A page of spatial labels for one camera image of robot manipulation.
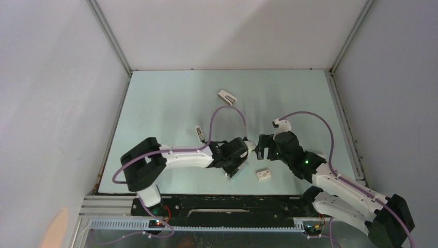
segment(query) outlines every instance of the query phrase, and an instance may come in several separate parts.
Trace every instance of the white bracket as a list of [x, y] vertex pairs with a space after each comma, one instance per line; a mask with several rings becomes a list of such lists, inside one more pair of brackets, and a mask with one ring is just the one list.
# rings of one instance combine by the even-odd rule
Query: white bracket
[[233, 106], [237, 102], [237, 97], [233, 96], [232, 94], [221, 90], [217, 93], [217, 96], [222, 99], [227, 105]]

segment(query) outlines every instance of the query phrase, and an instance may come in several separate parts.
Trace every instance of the white robotic arm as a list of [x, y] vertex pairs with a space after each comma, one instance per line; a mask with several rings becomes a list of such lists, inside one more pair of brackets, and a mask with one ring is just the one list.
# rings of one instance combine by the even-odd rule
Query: white robotic arm
[[318, 213], [333, 216], [358, 228], [377, 247], [402, 245], [407, 233], [390, 212], [402, 220], [409, 232], [412, 231], [414, 222], [402, 197], [394, 194], [389, 198], [360, 185], [331, 168], [325, 158], [304, 151], [297, 136], [291, 132], [288, 121], [276, 119], [273, 125], [278, 128], [274, 135], [259, 137], [256, 148], [258, 159], [263, 159], [263, 149], [268, 147], [269, 160], [281, 160], [295, 176], [315, 185], [302, 198]]

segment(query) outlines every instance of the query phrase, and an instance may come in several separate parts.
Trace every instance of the metal corner post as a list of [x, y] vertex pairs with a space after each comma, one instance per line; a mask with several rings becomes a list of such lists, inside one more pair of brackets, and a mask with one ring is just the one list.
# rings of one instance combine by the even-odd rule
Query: metal corner post
[[350, 47], [351, 43], [354, 40], [354, 37], [356, 37], [358, 31], [360, 30], [363, 22], [365, 21], [366, 17], [368, 16], [368, 13], [371, 10], [371, 7], [373, 6], [373, 4], [376, 2], [376, 0], [367, 0], [364, 7], [362, 8], [361, 13], [359, 14], [359, 16], [356, 19], [356, 22], [353, 25], [353, 28], [350, 30], [350, 32], [348, 33], [348, 37], [345, 40], [344, 44], [342, 45], [341, 50], [338, 53], [338, 56], [336, 56], [335, 61], [333, 62], [332, 65], [332, 74], [334, 74], [336, 72], [336, 70], [338, 69], [345, 53], [347, 52], [348, 48]]
[[105, 34], [109, 43], [111, 44], [111, 47], [114, 49], [114, 52], [116, 53], [117, 57], [122, 63], [123, 68], [125, 69], [128, 76], [131, 77], [132, 69], [129, 66], [128, 61], [125, 55], [123, 54], [123, 51], [119, 43], [117, 42], [117, 39], [113, 31], [111, 30], [110, 25], [108, 24], [108, 21], [106, 20], [105, 15], [103, 14], [102, 9], [100, 8], [97, 0], [87, 0], [87, 2], [91, 8], [91, 11], [93, 12], [97, 21], [99, 22], [99, 25], [101, 26], [103, 33]]

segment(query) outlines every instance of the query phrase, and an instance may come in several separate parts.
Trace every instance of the small white object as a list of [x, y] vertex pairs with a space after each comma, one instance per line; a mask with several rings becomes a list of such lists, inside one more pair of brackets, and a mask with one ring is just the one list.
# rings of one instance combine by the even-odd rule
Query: small white object
[[265, 179], [271, 178], [271, 173], [269, 172], [268, 169], [263, 170], [263, 171], [257, 173], [257, 177], [259, 178], [259, 181], [265, 180]]
[[237, 102], [237, 97], [233, 96], [232, 94], [221, 90], [217, 93], [217, 96], [222, 99], [227, 105], [233, 106]]
[[205, 139], [205, 135], [204, 135], [204, 133], [202, 132], [201, 127], [200, 127], [200, 126], [196, 126], [195, 129], [196, 129], [196, 133], [198, 134], [199, 141], [201, 141], [201, 142], [205, 142], [205, 141], [206, 141], [206, 139]]

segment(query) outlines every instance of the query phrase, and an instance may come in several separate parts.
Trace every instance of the metal edge strip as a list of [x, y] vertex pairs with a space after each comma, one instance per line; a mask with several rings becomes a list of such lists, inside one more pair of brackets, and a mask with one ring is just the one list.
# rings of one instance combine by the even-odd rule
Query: metal edge strip
[[[160, 230], [149, 227], [147, 219], [93, 219], [89, 227], [92, 229], [110, 229], [110, 230], [141, 230], [139, 226], [143, 226], [143, 230]], [[278, 231], [303, 231], [304, 225], [301, 220], [294, 220], [295, 227], [202, 227], [202, 226], [173, 226], [175, 231], [262, 231], [262, 232], [278, 232]]]
[[77, 239], [77, 234], [79, 233], [79, 227], [81, 226], [83, 219], [77, 218], [76, 220], [76, 225], [74, 226], [74, 232], [70, 238], [70, 244], [69, 244], [69, 248], [73, 248], [74, 244], [76, 243], [76, 239]]
[[338, 69], [345, 53], [347, 52], [348, 48], [350, 47], [352, 41], [354, 40], [354, 37], [356, 37], [358, 31], [360, 30], [363, 22], [365, 21], [366, 17], [368, 16], [368, 13], [371, 10], [371, 7], [373, 6], [373, 4], [376, 2], [376, 0], [367, 0], [365, 5], [362, 8], [361, 13], [359, 14], [359, 16], [356, 19], [356, 22], [353, 25], [353, 28], [351, 28], [347, 39], [345, 40], [344, 44], [342, 45], [341, 50], [338, 53], [338, 56], [336, 56], [335, 61], [333, 62], [332, 65], [332, 73], [334, 74], [336, 72], [336, 70]]
[[97, 176], [95, 188], [93, 189], [93, 194], [96, 194], [97, 191], [99, 190], [100, 181], [102, 180], [103, 171], [105, 169], [105, 165], [106, 165], [106, 162], [108, 160], [108, 155], [110, 154], [109, 152], [111, 149], [111, 144], [113, 143], [114, 135], [116, 134], [117, 124], [119, 123], [120, 114], [122, 113], [124, 100], [125, 100], [126, 95], [128, 93], [128, 88], [129, 88], [130, 83], [131, 83], [131, 76], [129, 76], [128, 79], [126, 80], [126, 84], [125, 84], [125, 87], [123, 89], [123, 95], [122, 95], [122, 98], [120, 99], [119, 109], [117, 110], [116, 119], [114, 120], [114, 123], [113, 123], [113, 128], [111, 130], [111, 135], [109, 137], [108, 144], [106, 145], [105, 154], [103, 156], [102, 164], [100, 166], [99, 174]]
[[330, 70], [325, 71], [325, 76], [327, 78], [330, 93], [335, 104], [336, 114], [338, 115], [339, 123], [342, 126], [342, 134], [344, 135], [344, 139], [347, 142], [348, 147], [350, 148], [348, 149], [348, 154], [350, 156], [350, 160], [354, 164], [353, 172], [355, 179], [358, 182], [362, 181], [364, 185], [368, 185], [365, 178], [361, 156], [359, 155], [359, 151], [357, 149], [356, 140], [354, 139], [353, 132], [347, 118], [347, 113], [342, 103], [339, 89]]
[[129, 66], [128, 60], [126, 59], [119, 43], [117, 42], [117, 39], [111, 30], [110, 25], [108, 24], [108, 21], [105, 18], [105, 15], [102, 12], [102, 9], [99, 6], [99, 3], [97, 0], [87, 0], [91, 11], [95, 15], [97, 21], [99, 22], [100, 27], [102, 28], [103, 33], [107, 37], [109, 43], [111, 44], [111, 47], [114, 49], [114, 52], [116, 53], [117, 57], [119, 58], [120, 62], [122, 63], [126, 73], [130, 77], [132, 75], [131, 67]]

